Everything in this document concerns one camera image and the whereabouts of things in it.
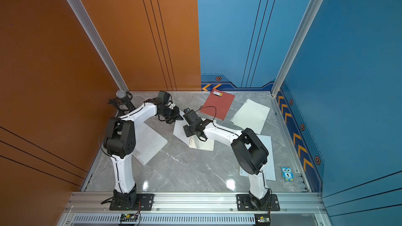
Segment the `red spiral notebook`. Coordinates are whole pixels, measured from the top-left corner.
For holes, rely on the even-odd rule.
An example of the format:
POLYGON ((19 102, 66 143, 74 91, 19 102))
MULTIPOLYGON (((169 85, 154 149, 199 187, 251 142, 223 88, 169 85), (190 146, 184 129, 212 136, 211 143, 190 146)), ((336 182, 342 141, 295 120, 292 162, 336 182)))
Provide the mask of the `red spiral notebook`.
POLYGON ((219 120, 225 120, 234 98, 233 94, 214 89, 202 105, 200 112, 219 120))

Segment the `white spiral notebook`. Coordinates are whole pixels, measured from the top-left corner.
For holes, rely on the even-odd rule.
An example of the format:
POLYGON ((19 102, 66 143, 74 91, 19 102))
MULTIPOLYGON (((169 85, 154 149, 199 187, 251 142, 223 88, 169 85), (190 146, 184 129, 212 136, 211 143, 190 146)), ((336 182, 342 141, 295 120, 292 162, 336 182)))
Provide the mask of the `white spiral notebook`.
POLYGON ((146 165, 167 144, 167 139, 145 123, 140 124, 135 133, 136 146, 132 155, 142 165, 146 165))
POLYGON ((265 175, 265 179, 275 181, 273 158, 269 148, 272 147, 269 136, 256 135, 253 131, 243 131, 241 136, 231 144, 241 169, 250 175, 258 175, 265 170, 273 169, 273 174, 265 175))

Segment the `black microphone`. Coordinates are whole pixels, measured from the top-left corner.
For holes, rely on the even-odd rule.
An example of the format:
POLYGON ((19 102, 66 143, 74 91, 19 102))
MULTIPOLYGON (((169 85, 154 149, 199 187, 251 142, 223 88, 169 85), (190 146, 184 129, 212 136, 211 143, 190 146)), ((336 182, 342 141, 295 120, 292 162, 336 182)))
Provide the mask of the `black microphone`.
POLYGON ((136 109, 134 104, 131 102, 132 99, 133 95, 131 94, 131 92, 118 90, 116 92, 116 98, 109 99, 108 104, 114 106, 117 109, 118 116, 123 116, 136 109))

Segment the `torn white page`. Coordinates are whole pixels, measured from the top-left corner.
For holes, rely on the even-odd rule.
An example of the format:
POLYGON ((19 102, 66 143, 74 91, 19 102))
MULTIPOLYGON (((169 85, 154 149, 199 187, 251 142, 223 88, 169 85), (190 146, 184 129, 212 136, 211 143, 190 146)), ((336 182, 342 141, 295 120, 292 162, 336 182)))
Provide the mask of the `torn white page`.
POLYGON ((230 121, 242 129, 250 128, 259 135, 262 132, 269 111, 270 107, 247 99, 230 121))

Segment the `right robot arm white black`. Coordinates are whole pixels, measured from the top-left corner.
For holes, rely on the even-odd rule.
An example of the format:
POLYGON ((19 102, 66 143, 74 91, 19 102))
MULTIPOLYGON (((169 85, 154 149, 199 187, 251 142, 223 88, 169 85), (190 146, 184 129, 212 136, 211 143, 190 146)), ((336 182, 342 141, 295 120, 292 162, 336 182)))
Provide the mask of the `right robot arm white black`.
POLYGON ((250 128, 234 130, 217 125, 210 119, 185 118, 183 127, 187 137, 211 139, 225 144, 233 150, 240 167, 248 173, 249 196, 255 206, 262 206, 269 198, 269 188, 265 182, 263 167, 268 162, 269 151, 258 135, 250 128))

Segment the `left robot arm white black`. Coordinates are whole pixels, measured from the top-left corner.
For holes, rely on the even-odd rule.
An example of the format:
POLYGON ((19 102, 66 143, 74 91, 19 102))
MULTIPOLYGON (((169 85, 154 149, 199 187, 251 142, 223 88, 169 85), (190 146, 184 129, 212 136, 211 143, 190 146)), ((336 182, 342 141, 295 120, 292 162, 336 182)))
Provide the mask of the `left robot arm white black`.
POLYGON ((131 156, 136 146, 135 128, 153 116, 163 117, 168 124, 183 120, 180 109, 172 102, 149 99, 126 115, 113 117, 105 128, 103 147, 113 163, 115 200, 132 206, 137 200, 137 187, 132 172, 131 156))

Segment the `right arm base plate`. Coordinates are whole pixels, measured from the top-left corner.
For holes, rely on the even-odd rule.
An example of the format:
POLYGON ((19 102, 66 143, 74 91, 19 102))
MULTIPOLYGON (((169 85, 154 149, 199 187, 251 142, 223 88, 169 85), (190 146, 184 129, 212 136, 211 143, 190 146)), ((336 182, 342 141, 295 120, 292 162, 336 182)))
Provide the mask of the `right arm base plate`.
POLYGON ((237 194, 238 211, 280 211, 278 197, 275 194, 266 194, 257 199, 251 194, 237 194))

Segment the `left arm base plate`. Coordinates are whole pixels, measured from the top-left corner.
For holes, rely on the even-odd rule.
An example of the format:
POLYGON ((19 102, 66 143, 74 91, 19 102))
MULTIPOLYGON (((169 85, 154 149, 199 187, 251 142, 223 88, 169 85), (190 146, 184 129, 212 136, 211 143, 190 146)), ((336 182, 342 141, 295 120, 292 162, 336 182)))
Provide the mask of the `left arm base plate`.
POLYGON ((110 204, 111 211, 151 211, 154 194, 114 195, 110 204))

